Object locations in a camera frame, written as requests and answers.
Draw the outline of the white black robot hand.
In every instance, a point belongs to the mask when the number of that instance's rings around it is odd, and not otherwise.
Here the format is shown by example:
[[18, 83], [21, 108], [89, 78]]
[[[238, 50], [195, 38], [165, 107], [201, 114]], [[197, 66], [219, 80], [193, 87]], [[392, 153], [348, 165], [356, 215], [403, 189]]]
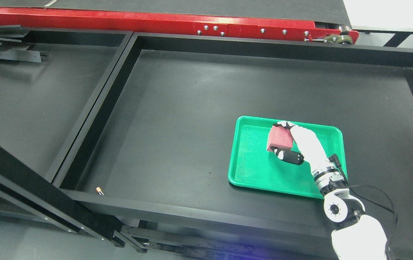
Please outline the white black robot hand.
[[327, 158], [326, 152], [315, 132], [289, 121], [279, 121], [277, 124], [289, 129], [294, 140], [291, 150], [272, 148], [274, 150], [272, 152], [277, 158], [296, 165], [307, 162], [313, 176], [334, 167]]

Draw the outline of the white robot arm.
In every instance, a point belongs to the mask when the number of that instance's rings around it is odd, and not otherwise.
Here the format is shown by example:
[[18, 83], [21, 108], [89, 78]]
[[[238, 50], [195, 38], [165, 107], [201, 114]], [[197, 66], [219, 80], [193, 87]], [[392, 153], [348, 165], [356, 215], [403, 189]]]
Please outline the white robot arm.
[[332, 248], [339, 260], [388, 260], [387, 237], [378, 220], [366, 214], [351, 194], [343, 171], [329, 158], [309, 160], [312, 177], [323, 196], [323, 211], [333, 222]]

